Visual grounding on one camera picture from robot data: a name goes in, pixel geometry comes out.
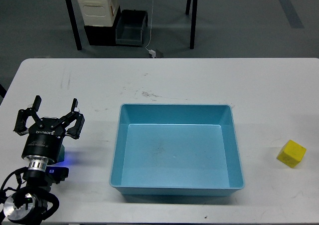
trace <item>yellow foam block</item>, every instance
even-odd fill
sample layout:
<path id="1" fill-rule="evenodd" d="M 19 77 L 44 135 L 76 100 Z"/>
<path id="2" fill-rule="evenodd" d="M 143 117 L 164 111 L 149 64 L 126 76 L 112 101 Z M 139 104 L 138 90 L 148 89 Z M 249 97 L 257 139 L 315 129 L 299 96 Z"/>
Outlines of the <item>yellow foam block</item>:
<path id="1" fill-rule="evenodd" d="M 294 168 L 303 159 L 305 152 L 306 149 L 303 146 L 289 140 L 279 152 L 277 159 Z"/>

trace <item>black cable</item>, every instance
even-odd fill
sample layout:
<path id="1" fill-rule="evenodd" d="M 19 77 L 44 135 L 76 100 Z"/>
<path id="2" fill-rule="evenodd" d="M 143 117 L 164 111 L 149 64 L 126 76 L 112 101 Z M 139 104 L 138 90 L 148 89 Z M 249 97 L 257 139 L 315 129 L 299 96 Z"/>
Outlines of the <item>black cable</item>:
<path id="1" fill-rule="evenodd" d="M 15 170 L 15 171 L 13 171 L 12 173 L 10 173 L 10 174 L 6 177 L 6 179 L 4 180 L 4 182 L 2 183 L 2 186 L 1 186 L 0 191 L 3 191 L 3 190 L 4 190 L 4 187 L 5 187 L 6 183 L 8 182 L 8 180 L 11 178 L 11 176 L 12 176 L 13 174 L 15 174 L 16 180 L 17 180 L 17 182 L 18 182 L 18 187 L 17 187 L 16 189 L 17 189 L 17 190 L 20 189 L 20 188 L 21 188 L 21 184 L 22 184 L 21 174 L 24 173 L 24 172 L 26 172 L 27 169 L 28 169 L 28 167 L 23 167 L 23 168 L 17 169 L 17 170 Z"/>

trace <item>white cable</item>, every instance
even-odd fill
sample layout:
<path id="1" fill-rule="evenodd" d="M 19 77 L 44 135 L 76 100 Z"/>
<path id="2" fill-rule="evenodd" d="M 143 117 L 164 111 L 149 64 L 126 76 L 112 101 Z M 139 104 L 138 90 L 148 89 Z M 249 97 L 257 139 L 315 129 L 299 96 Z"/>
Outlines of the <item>white cable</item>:
<path id="1" fill-rule="evenodd" d="M 152 14 L 151 14 L 151 27 L 150 27 L 150 40 L 149 43 L 147 44 L 147 46 L 145 46 L 145 49 L 147 49 L 147 51 L 149 52 L 150 50 L 148 49 L 148 46 L 151 42 L 152 39 L 152 22 L 153 22 L 153 8 L 154 8 L 154 0 L 152 0 Z"/>

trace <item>scuff mark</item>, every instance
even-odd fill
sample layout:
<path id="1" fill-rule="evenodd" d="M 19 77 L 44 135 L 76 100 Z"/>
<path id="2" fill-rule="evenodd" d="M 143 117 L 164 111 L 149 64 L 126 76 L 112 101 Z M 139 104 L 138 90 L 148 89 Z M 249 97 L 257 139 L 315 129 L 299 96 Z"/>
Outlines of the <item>scuff mark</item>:
<path id="1" fill-rule="evenodd" d="M 63 88 L 64 73 L 65 73 L 65 67 L 63 68 L 63 72 L 62 72 L 62 79 L 61 79 L 61 83 L 60 83 L 60 89 Z"/>
<path id="2" fill-rule="evenodd" d="M 299 195 L 304 197 L 304 192 L 302 190 L 300 190 L 295 196 L 291 197 L 292 199 L 295 199 L 296 197 L 298 197 Z"/>
<path id="3" fill-rule="evenodd" d="M 142 95 L 143 95 L 144 97 L 155 97 L 155 98 L 159 97 L 158 95 L 155 95 L 155 94 L 153 94 L 153 93 L 150 94 L 150 93 L 145 92 L 145 91 L 142 92 Z"/>
<path id="4" fill-rule="evenodd" d="M 159 95 L 155 95 L 154 93 L 151 93 L 152 91 L 150 92 L 146 92 L 146 91 L 143 91 L 142 92 L 142 95 L 146 98 L 150 98 L 150 97 L 155 97 L 155 98 L 164 98 L 164 99 L 176 99 L 176 100 L 189 100 L 189 99 L 180 99 L 180 98 L 168 98 L 168 97 L 163 97 L 163 96 L 159 96 Z"/>
<path id="5" fill-rule="evenodd" d="M 68 87 L 67 87 L 68 90 L 70 89 L 70 83 L 71 83 L 71 73 L 69 74 Z"/>

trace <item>white storage box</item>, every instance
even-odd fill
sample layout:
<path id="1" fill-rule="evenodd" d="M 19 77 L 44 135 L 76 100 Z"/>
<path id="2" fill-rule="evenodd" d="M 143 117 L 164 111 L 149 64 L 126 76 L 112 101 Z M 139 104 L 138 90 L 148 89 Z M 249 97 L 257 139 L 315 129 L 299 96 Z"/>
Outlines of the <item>white storage box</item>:
<path id="1" fill-rule="evenodd" d="M 84 24 L 112 26 L 119 8 L 118 0 L 78 0 Z"/>

